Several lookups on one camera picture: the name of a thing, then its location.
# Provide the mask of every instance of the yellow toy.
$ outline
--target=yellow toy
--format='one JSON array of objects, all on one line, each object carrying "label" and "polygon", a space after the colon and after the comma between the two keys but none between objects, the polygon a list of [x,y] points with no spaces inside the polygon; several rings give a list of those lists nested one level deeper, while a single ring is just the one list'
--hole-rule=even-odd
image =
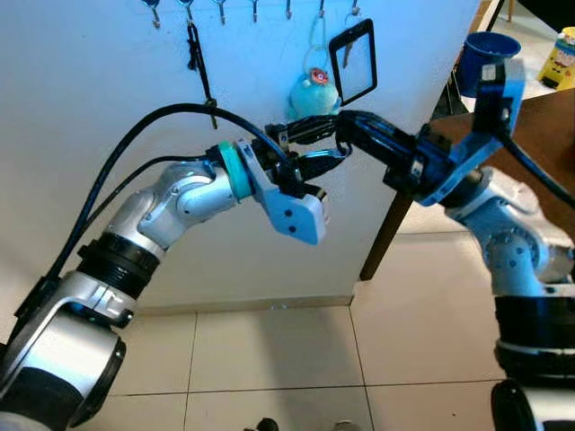
[{"label": "yellow toy", "polygon": [[537,79],[557,91],[575,87],[575,27],[559,34]]}]

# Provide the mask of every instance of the wooden table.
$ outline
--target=wooden table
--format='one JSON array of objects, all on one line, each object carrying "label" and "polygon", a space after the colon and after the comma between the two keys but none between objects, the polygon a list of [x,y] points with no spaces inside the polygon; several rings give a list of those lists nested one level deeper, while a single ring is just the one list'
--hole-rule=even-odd
[{"label": "wooden table", "polygon": [[[436,132],[449,137],[453,142],[463,139],[472,124],[473,114],[431,122]],[[571,194],[575,194],[575,89],[524,101],[514,139]],[[575,239],[575,212],[547,190],[507,151],[499,150],[486,164],[529,185],[539,197],[545,216]],[[369,280],[375,274],[410,204],[411,201],[405,197],[395,198],[367,256],[360,279]]]}]

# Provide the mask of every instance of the plush toy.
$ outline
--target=plush toy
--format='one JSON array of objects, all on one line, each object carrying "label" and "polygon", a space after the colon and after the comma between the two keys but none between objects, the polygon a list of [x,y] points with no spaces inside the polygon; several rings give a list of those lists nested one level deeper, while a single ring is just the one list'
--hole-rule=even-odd
[{"label": "plush toy", "polygon": [[327,72],[318,67],[302,75],[289,95],[287,115],[290,119],[302,119],[311,115],[337,114],[341,98],[335,85],[330,83]]}]

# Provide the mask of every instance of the black frame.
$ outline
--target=black frame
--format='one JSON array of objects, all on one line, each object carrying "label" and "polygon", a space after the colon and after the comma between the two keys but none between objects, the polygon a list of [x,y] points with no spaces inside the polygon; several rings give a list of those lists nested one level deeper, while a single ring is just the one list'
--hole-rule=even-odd
[{"label": "black frame", "polygon": [[[349,45],[351,42],[361,38],[364,35],[369,36],[369,50],[371,54],[371,86],[368,87],[363,92],[359,92],[353,95],[351,98],[343,99],[343,90],[341,89],[341,77],[340,77],[340,66],[338,64],[337,52]],[[335,38],[330,40],[330,59],[332,60],[332,70],[333,70],[333,80],[335,82],[335,88],[338,89],[338,93],[341,97],[341,106],[345,106],[348,103],[359,99],[360,97],[368,94],[369,92],[375,90],[377,87],[377,64],[376,64],[376,37],[374,35],[374,22],[370,19],[366,19],[350,29],[345,30],[343,33],[338,34]]]}]

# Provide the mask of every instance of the robotic arm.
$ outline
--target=robotic arm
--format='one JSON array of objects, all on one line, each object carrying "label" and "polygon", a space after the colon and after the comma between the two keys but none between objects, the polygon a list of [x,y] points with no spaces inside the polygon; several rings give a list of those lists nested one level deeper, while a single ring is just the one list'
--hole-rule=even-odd
[{"label": "robotic arm", "polygon": [[[80,250],[75,271],[42,279],[16,313],[0,366],[0,425],[62,431],[100,409],[126,353],[111,327],[129,324],[165,253],[193,225],[253,196],[275,230],[319,243],[326,195],[306,181],[335,168],[355,146],[387,165],[386,184],[422,205],[440,203],[478,238],[496,297],[496,356],[508,375],[492,393],[497,429],[568,429],[558,427],[575,423],[573,242],[545,220],[529,188],[476,169],[513,129],[523,83],[514,63],[487,66],[483,78],[473,132],[457,145],[429,127],[412,136],[374,114],[343,111],[268,126],[287,160],[256,139],[168,167]],[[290,143],[333,134],[337,149],[289,151]]]}]

